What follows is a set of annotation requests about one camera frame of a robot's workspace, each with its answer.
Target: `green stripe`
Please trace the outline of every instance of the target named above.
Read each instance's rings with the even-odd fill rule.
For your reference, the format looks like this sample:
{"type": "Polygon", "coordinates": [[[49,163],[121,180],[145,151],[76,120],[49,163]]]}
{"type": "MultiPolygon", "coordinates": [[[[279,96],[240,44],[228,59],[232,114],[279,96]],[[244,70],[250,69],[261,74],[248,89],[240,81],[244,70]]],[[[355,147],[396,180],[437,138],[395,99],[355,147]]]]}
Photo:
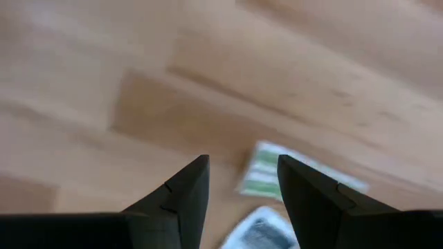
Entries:
{"type": "Polygon", "coordinates": [[[245,181],[243,185],[244,189],[255,190],[259,192],[270,192],[276,196],[281,196],[280,186],[275,183],[263,183],[259,181],[245,181]]]}
{"type": "Polygon", "coordinates": [[[266,150],[262,150],[262,151],[258,151],[255,159],[262,161],[262,162],[266,162],[266,163],[270,163],[270,164],[274,164],[277,165],[278,162],[278,156],[279,154],[277,153],[273,153],[270,151],[266,151],[266,150]]]}

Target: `wooden floor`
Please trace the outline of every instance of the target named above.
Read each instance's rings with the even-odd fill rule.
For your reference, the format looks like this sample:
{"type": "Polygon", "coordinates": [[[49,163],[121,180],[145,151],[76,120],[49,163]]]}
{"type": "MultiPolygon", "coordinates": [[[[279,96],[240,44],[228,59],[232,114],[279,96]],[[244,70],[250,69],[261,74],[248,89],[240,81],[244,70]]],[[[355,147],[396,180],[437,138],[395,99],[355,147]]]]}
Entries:
{"type": "Polygon", "coordinates": [[[121,210],[210,154],[202,248],[216,248],[259,205],[284,213],[235,192],[258,140],[367,181],[397,208],[443,208],[442,11],[2,0],[0,211],[121,210]]]}

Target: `white paper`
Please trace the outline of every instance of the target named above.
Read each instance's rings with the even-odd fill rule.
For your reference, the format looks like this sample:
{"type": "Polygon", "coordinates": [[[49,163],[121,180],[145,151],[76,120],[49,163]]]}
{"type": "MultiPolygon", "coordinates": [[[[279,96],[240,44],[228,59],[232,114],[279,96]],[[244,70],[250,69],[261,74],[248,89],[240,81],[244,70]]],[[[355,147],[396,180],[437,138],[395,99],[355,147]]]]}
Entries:
{"type": "Polygon", "coordinates": [[[365,194],[369,190],[370,186],[366,182],[324,165],[298,151],[271,142],[259,141],[255,146],[244,179],[239,185],[240,194],[271,197],[282,201],[277,177],[278,155],[280,154],[287,154],[356,191],[365,194]]]}
{"type": "Polygon", "coordinates": [[[292,225],[270,207],[259,207],[226,238],[221,249],[299,249],[292,225]]]}

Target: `green and white card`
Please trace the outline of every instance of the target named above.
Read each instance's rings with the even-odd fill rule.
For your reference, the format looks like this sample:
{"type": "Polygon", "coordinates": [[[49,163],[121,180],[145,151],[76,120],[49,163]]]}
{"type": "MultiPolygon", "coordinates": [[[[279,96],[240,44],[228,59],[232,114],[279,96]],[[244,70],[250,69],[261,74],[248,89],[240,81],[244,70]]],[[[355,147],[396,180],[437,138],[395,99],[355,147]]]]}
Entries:
{"type": "Polygon", "coordinates": [[[278,156],[282,154],[292,156],[296,160],[361,193],[366,193],[369,190],[369,184],[353,176],[332,169],[297,151],[275,145],[271,142],[260,141],[255,146],[255,152],[249,163],[249,168],[239,188],[240,193],[251,196],[271,197],[281,201],[282,193],[278,184],[277,162],[278,156]]]}

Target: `white object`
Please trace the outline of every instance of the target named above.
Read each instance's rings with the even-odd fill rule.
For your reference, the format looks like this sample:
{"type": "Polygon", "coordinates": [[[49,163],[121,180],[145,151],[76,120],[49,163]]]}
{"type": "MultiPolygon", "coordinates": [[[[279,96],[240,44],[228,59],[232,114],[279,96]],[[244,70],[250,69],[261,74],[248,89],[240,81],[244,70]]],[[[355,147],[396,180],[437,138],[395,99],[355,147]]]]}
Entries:
{"type": "Polygon", "coordinates": [[[220,249],[299,249],[292,225],[270,207],[259,207],[226,238],[220,249]]]}
{"type": "Polygon", "coordinates": [[[239,186],[239,192],[251,196],[271,197],[281,201],[282,194],[277,177],[278,156],[281,154],[289,155],[361,193],[365,194],[369,190],[369,184],[360,179],[324,165],[298,151],[271,142],[259,141],[239,186]]]}

